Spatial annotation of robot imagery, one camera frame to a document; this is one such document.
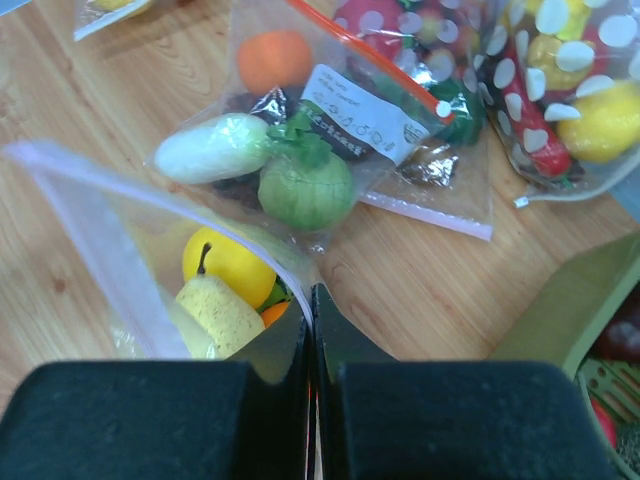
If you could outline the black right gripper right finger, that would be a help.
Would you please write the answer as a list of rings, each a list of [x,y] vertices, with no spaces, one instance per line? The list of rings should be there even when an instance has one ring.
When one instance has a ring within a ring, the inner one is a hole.
[[[328,479],[612,479],[577,388],[532,361],[394,359],[313,290]]]

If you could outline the fake orange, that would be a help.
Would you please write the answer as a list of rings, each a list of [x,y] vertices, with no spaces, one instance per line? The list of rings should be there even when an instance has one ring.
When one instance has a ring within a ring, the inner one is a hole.
[[[275,323],[288,309],[289,301],[283,301],[266,308],[261,314],[262,321],[266,328]]]

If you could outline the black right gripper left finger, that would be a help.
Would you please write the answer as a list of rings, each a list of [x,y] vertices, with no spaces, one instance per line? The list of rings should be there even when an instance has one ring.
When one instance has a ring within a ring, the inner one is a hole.
[[[5,479],[305,479],[310,329],[297,305],[225,361],[42,365],[1,420]]]

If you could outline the clear pink zip top bag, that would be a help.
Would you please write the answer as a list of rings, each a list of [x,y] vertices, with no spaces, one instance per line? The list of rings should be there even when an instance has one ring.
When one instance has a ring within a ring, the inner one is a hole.
[[[86,268],[83,318],[46,327],[62,334],[45,341],[52,358],[216,360],[195,355],[207,334],[176,301],[187,282],[184,247],[207,227],[260,257],[293,295],[282,320],[227,359],[249,362],[271,384],[307,371],[313,267],[291,246],[48,142],[16,142],[2,154],[35,182]]]

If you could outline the pale yellow fake pear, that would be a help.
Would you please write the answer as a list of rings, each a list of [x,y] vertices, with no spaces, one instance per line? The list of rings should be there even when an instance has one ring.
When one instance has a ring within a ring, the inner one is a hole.
[[[217,276],[191,278],[176,301],[207,334],[196,356],[225,360],[265,330],[256,311]]]

